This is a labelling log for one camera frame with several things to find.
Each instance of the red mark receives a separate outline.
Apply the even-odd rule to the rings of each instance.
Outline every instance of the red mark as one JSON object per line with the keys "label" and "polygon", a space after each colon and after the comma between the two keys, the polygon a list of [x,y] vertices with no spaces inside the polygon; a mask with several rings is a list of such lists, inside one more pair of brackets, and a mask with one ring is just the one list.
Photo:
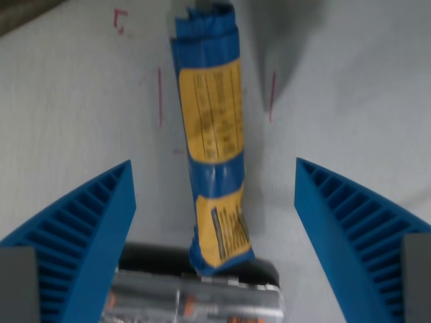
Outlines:
{"label": "red mark", "polygon": [[269,103],[269,121],[272,122],[272,106],[274,104],[274,93],[275,93],[275,72],[272,74],[272,85],[271,85],[271,101]]}
{"label": "red mark", "polygon": [[124,15],[127,17],[129,15],[129,12],[123,9],[117,9],[117,8],[114,9],[114,28],[117,29],[120,35],[122,35],[124,33],[124,27],[123,26],[119,27],[120,15]]}
{"label": "red mark", "polygon": [[162,128],[162,117],[163,117],[163,111],[162,111],[162,70],[159,67],[157,70],[158,75],[158,87],[159,87],[159,128]]}
{"label": "red mark", "polygon": [[186,152],[184,150],[181,150],[181,149],[173,149],[172,153],[174,155],[185,155]]}

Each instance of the yellow label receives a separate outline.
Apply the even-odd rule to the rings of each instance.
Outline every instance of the yellow label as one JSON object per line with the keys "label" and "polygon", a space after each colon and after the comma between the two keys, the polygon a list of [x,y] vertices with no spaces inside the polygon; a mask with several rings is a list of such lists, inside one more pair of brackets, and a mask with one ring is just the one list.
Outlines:
{"label": "yellow label", "polygon": [[208,69],[182,69],[181,106],[191,157],[222,163],[244,147],[240,60]]}
{"label": "yellow label", "polygon": [[240,190],[219,199],[196,200],[199,247],[213,267],[250,250],[248,230],[241,211],[244,184]]}

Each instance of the white table surface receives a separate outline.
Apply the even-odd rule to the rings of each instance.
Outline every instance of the white table surface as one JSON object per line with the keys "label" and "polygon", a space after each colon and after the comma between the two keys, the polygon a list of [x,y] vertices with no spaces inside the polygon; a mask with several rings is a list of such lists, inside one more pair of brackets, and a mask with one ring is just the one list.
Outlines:
{"label": "white table surface", "polygon": [[[430,4],[317,4],[319,19],[299,24],[308,35],[291,71],[284,15],[254,24],[253,2],[234,3],[253,248],[280,273],[288,322],[344,322],[294,208],[295,159],[339,172],[431,221]],[[70,0],[0,38],[0,237],[131,159],[137,211],[128,240],[189,246],[195,220],[187,161],[173,153],[185,148],[185,135],[167,24],[180,5]],[[122,35],[113,27],[116,7],[129,12]],[[268,32],[265,24],[278,33],[257,41],[264,39],[263,60],[255,36],[259,28]],[[261,88],[270,87],[273,72],[279,82],[270,122]]]}

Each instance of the nutrition label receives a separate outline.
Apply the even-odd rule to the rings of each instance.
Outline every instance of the nutrition label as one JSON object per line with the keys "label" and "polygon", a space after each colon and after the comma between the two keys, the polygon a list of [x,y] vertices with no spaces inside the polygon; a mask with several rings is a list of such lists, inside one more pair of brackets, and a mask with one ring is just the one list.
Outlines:
{"label": "nutrition label", "polygon": [[244,147],[240,60],[221,67],[183,69],[180,96],[191,157],[226,162]]}
{"label": "nutrition label", "polygon": [[238,207],[233,212],[227,212],[225,207],[220,210],[214,208],[211,216],[221,259],[229,258],[238,249],[249,245],[247,226]]}

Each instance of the wrinkled plastic wrapper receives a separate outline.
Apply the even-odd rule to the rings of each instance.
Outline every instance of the wrinkled plastic wrapper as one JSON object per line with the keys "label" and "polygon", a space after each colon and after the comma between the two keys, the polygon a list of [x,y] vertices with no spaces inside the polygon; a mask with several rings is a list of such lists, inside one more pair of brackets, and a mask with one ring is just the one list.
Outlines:
{"label": "wrinkled plastic wrapper", "polygon": [[238,28],[231,5],[176,20],[172,56],[195,206],[189,256],[211,275],[255,257],[242,215],[244,135]]}

